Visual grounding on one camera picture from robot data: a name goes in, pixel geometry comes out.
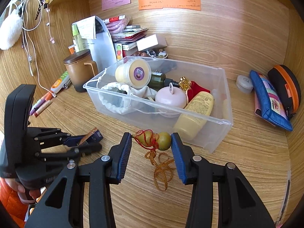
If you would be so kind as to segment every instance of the pencil case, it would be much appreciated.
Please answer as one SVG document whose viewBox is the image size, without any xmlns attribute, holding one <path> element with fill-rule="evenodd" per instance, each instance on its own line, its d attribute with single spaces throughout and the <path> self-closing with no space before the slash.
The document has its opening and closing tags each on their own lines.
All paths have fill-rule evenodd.
<svg viewBox="0 0 304 228">
<path fill-rule="evenodd" d="M 284 65 L 274 66 L 268 72 L 268 78 L 276 89 L 290 120 L 296 114 L 301 102 L 301 90 L 297 78 Z"/>
</svg>

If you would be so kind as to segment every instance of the mug handle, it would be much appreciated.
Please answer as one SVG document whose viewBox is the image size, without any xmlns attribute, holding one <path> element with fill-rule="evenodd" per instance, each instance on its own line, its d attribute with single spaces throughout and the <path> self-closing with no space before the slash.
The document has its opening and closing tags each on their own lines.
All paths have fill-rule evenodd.
<svg viewBox="0 0 304 228">
<path fill-rule="evenodd" d="M 91 65 L 94 76 L 98 75 L 97 63 L 95 61 L 87 61 L 84 65 Z"/>
</svg>

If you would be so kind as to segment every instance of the translucent plastic box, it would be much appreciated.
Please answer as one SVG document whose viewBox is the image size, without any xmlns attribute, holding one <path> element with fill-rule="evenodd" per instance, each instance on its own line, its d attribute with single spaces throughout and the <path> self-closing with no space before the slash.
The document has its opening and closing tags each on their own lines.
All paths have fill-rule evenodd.
<svg viewBox="0 0 304 228">
<path fill-rule="evenodd" d="M 106 74 L 104 74 L 104 71 L 102 71 L 92 80 L 98 79 L 104 74 L 101 82 L 98 84 L 99 87 L 105 86 L 110 82 L 115 82 L 116 68 L 132 58 L 134 57 L 128 56 L 121 59 L 117 63 L 108 67 Z M 209 152 L 212 153 L 221 143 L 233 125 L 230 94 L 224 69 L 168 59 L 149 57 L 142 58 L 148 61 L 153 72 L 165 73 L 167 78 L 171 78 L 175 81 L 179 81 L 182 76 L 185 76 L 189 80 L 195 81 L 201 87 L 209 89 L 215 100 L 211 116 L 204 116 L 199 113 L 187 111 L 181 108 L 174 108 L 172 106 L 136 96 L 130 96 L 109 90 L 101 90 L 100 88 L 96 88 L 96 81 L 88 82 L 84 84 L 83 87 L 87 89 L 97 111 L 134 125 L 139 129 L 151 129 L 156 133 L 162 131 L 166 131 L 170 134 L 173 133 L 173 127 L 179 117 L 179 114 L 182 113 L 200 119 L 205 119 L 207 122 L 197 136 L 191 141 L 183 141 L 201 146 L 208 149 Z M 106 99 L 111 99 L 115 103 L 120 103 L 123 98 L 127 98 L 130 99 L 132 106 L 136 108 L 134 111 L 124 115 L 113 113 L 101 103 L 100 96 Z M 176 117 L 168 118 L 163 116 L 166 113 L 179 114 L 177 114 Z"/>
</svg>

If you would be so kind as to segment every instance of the white fluffy pom-pom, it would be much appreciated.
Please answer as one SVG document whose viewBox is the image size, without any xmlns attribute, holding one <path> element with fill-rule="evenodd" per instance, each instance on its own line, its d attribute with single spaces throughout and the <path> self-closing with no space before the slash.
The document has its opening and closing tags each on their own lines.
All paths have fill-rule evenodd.
<svg viewBox="0 0 304 228">
<path fill-rule="evenodd" d="M 22 32 L 22 19 L 14 10 L 0 27 L 0 49 L 11 48 L 19 39 Z"/>
</svg>

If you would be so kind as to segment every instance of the orange sleeve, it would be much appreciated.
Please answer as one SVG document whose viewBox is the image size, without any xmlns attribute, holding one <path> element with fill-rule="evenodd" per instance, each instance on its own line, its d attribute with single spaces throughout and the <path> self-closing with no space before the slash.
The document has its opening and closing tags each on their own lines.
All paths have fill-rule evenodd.
<svg viewBox="0 0 304 228">
<path fill-rule="evenodd" d="M 20 201 L 18 193 L 12 190 L 2 178 L 0 178 L 0 200 L 18 226 L 24 228 L 28 206 Z"/>
</svg>

